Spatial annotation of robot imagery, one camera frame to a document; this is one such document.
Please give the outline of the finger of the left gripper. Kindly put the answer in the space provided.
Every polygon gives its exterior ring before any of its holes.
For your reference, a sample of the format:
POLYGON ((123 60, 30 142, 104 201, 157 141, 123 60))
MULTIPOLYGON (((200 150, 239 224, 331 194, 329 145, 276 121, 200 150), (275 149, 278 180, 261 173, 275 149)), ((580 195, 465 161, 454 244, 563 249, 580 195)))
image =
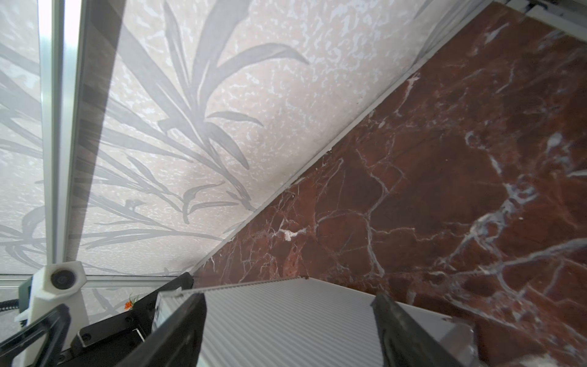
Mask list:
POLYGON ((39 339, 44 339, 33 366, 57 366, 71 322, 70 309, 59 304, 33 324, 1 343, 1 366, 13 360, 39 339))
POLYGON ((74 337, 70 358, 125 358, 151 334, 157 296, 162 291, 189 290, 194 279, 189 273, 140 298, 130 310, 82 328, 74 337))

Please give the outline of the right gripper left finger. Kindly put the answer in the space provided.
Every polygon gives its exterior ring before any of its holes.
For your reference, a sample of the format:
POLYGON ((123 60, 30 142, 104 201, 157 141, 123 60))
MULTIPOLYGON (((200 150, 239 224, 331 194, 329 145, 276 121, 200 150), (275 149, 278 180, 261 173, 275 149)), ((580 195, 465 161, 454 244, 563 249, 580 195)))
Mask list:
POLYGON ((151 335, 119 366, 196 366, 207 306, 203 293, 169 291, 158 296, 151 335))

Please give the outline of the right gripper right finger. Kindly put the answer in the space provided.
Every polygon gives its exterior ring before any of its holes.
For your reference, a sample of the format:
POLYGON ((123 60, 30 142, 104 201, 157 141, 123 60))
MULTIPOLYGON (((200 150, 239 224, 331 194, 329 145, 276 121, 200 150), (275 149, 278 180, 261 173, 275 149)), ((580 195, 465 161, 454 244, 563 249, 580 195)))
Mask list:
POLYGON ((371 303, 384 366, 461 366, 397 302, 378 293, 371 303))

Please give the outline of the silver poker set case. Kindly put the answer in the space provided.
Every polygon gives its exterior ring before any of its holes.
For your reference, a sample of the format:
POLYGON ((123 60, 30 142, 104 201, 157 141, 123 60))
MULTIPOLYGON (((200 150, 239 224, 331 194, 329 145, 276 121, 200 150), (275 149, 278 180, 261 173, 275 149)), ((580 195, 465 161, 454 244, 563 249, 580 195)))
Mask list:
POLYGON ((314 278, 204 287, 200 366, 383 366, 378 297, 314 278))

